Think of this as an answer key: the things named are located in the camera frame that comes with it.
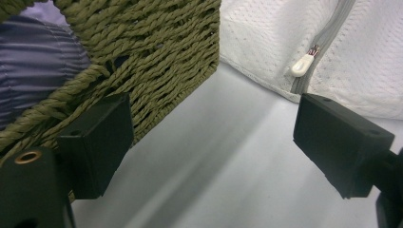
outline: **green woven basket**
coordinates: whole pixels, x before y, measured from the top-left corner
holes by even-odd
[[[0,23],[34,1],[2,0]],[[105,96],[128,92],[135,142],[217,68],[220,0],[57,0],[89,68],[0,132],[2,161],[56,147],[56,135]],[[128,57],[119,67],[118,57]]]

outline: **gray fabric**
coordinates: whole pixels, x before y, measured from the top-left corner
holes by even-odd
[[[0,130],[88,66],[67,27],[24,16],[0,24]]]

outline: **zipper pull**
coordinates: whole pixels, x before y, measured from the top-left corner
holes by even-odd
[[[306,71],[308,71],[312,62],[315,59],[315,56],[319,53],[319,46],[315,45],[309,49],[308,53],[302,56],[291,68],[291,73],[294,77],[302,77],[305,75]]]

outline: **black bracket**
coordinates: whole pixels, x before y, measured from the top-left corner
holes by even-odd
[[[343,198],[368,197],[375,185],[379,227],[403,226],[403,150],[394,134],[321,96],[303,94],[294,142]]]
[[[104,194],[134,139],[127,94],[102,99],[57,137],[58,148],[33,147],[0,169],[0,227],[75,227],[68,195]]]

